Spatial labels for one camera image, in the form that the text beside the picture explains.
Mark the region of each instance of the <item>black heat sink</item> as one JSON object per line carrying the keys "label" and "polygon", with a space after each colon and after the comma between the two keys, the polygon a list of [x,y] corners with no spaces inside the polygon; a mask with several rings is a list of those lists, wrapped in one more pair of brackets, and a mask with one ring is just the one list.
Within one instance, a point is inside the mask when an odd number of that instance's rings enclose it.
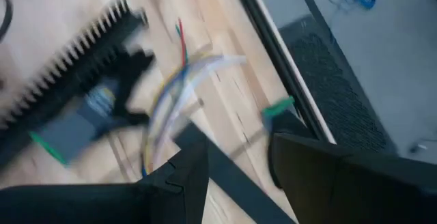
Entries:
{"label": "black heat sink", "polygon": [[126,0],[116,0],[75,37],[0,119],[0,169],[28,145],[30,130],[55,117],[71,98],[86,93],[100,76],[122,64],[128,57],[123,41],[144,25],[143,12],[132,13]]}

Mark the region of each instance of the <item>concrete floor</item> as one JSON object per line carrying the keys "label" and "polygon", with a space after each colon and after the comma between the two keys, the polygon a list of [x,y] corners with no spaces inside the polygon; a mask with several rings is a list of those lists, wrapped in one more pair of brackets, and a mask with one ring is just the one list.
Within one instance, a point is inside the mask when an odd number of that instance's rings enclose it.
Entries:
{"label": "concrete floor", "polygon": [[[310,14],[304,0],[264,0],[278,28]],[[437,163],[437,1],[376,0],[344,12],[314,0],[399,154]]]}

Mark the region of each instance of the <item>black mat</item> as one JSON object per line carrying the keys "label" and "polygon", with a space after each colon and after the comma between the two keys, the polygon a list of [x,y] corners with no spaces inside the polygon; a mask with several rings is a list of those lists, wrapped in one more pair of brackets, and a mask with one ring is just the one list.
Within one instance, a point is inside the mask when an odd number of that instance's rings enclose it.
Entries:
{"label": "black mat", "polygon": [[280,32],[336,142],[350,148],[394,152],[333,37],[322,31],[312,16]]}

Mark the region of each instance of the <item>wooden floor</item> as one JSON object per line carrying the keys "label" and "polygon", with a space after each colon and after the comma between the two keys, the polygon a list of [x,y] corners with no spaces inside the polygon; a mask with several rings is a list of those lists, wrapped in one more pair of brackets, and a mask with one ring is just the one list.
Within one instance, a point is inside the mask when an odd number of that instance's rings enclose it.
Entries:
{"label": "wooden floor", "polygon": [[[81,27],[100,14],[112,0],[14,0],[12,26],[0,44],[2,74],[10,92],[41,67]],[[227,154],[233,152],[262,129],[259,110],[286,97],[271,64],[239,0],[127,0],[132,9],[143,8],[150,28],[142,31],[135,44],[154,51],[157,64],[138,84],[130,108],[149,111],[160,82],[180,65],[180,41],[175,31],[178,18],[184,23],[189,53],[209,46],[213,53],[244,55],[247,63],[219,70],[196,90],[204,106],[191,119]],[[0,96],[0,104],[8,97]],[[140,178],[140,130],[119,131],[126,155],[130,181]],[[268,174],[266,136],[235,158],[236,164],[290,216],[294,214],[282,191]],[[166,141],[166,159],[177,151]],[[51,158],[39,145],[29,146],[3,172],[1,187],[19,184],[59,184],[84,182],[124,182],[107,141],[99,141],[68,169]],[[204,223],[252,223],[226,194],[210,181]]]}

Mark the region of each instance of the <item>red wire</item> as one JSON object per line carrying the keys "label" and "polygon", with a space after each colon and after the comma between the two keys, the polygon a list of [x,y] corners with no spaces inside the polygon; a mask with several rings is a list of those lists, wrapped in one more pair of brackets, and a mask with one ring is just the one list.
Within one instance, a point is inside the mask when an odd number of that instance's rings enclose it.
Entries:
{"label": "red wire", "polygon": [[185,38],[184,38],[184,30],[182,28],[182,21],[179,18],[179,30],[180,30],[180,43],[182,45],[182,66],[186,65],[186,46],[185,46]]}

